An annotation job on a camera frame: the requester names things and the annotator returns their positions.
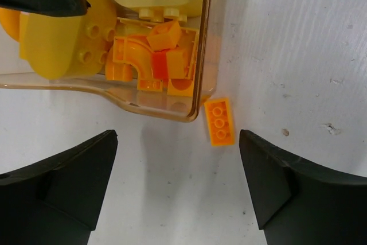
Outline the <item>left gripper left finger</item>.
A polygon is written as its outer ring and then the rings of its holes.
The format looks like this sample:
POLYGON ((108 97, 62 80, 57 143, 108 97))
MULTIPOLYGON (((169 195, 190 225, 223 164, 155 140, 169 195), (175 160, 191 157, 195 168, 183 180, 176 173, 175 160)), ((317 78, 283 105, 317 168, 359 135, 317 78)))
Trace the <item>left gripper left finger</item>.
POLYGON ((96 229, 118 136, 107 130, 69 150, 1 174, 1 244, 87 244, 96 229))

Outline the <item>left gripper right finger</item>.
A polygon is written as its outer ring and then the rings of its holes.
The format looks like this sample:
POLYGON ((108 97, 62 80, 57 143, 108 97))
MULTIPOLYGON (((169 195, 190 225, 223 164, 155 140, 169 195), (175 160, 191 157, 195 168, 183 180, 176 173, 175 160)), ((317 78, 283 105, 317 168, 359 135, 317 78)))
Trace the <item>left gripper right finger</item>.
POLYGON ((316 164, 249 130, 239 148, 268 244, 365 244, 366 178, 316 164))

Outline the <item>yellow peacock rounded lego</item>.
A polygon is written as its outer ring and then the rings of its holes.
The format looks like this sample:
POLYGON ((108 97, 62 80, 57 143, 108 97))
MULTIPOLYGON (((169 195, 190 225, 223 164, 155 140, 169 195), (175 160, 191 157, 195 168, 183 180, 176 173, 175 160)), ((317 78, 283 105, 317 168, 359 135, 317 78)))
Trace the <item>yellow peacock rounded lego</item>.
POLYGON ((87 0, 85 15, 51 17, 21 13, 19 56, 49 80, 99 73, 112 46, 117 22, 112 0, 87 0))

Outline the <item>orange curved lego piece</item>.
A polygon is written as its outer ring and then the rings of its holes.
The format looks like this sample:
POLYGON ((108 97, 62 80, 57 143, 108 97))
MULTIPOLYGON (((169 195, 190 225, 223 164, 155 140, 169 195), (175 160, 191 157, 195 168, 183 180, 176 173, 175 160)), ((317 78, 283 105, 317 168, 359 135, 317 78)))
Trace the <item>orange curved lego piece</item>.
POLYGON ((115 36, 104 67, 106 79, 128 82, 136 72, 138 80, 152 80, 152 53, 141 38, 115 36))

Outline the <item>orange long lego brick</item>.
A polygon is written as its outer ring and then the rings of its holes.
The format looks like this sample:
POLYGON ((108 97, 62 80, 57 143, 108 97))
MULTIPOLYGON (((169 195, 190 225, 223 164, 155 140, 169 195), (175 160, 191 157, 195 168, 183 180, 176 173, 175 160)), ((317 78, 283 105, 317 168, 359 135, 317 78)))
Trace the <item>orange long lego brick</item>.
POLYGON ((235 143, 235 127, 228 98, 204 103, 206 121, 212 146, 231 146, 235 143))

